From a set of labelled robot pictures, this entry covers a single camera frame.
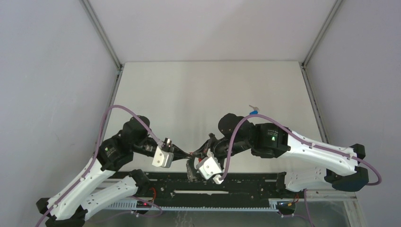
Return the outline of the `red grey keyring holder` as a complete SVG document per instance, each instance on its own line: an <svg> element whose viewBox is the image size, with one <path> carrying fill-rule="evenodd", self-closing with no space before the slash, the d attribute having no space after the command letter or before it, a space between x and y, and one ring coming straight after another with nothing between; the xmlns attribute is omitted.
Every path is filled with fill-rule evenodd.
<svg viewBox="0 0 401 227"><path fill-rule="evenodd" d="M197 180L197 169L195 167L195 159L190 158L186 162L187 178L190 182Z"/></svg>

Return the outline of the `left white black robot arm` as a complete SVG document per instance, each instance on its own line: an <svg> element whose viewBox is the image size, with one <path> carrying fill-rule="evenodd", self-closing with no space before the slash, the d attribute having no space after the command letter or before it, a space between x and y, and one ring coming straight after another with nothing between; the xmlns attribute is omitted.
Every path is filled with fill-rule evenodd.
<svg viewBox="0 0 401 227"><path fill-rule="evenodd" d="M111 138L104 140L98 153L63 190L51 198L40 198L36 206L47 217L47 227L81 227L98 211L130 196L144 197L151 183L141 169L134 169L117 183L98 192L94 190L133 160L134 153L151 157L152 165L169 168L175 160L188 159L170 139L160 145L150 137L150 121L144 116L132 117Z"/></svg>

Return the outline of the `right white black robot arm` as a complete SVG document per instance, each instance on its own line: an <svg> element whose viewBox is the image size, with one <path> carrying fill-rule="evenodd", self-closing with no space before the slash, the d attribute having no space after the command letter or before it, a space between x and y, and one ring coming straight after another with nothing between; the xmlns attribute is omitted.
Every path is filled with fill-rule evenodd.
<svg viewBox="0 0 401 227"><path fill-rule="evenodd" d="M187 162L190 180L200 174L205 180L221 184L226 159L249 150L260 158L291 157L314 165L303 172L285 171L277 175L275 192L282 198L293 192L326 186L357 192L369 183L368 170L360 166L366 155L363 145L336 147L306 138L273 120L253 124L247 117L233 113L220 119L218 129L223 138L218 140L211 134Z"/></svg>

